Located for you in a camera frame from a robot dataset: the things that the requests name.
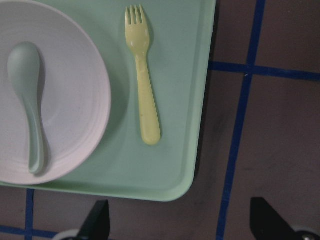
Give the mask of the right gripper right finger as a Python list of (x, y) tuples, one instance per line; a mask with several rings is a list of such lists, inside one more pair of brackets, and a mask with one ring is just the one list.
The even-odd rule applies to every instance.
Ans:
[(262, 197), (250, 200), (249, 226), (257, 240), (318, 240), (310, 230), (294, 230)]

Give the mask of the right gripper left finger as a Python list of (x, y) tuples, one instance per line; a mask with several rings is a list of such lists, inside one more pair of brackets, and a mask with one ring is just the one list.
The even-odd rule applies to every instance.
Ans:
[(80, 229), (58, 233), (53, 240), (108, 240), (111, 232), (108, 200), (98, 200)]

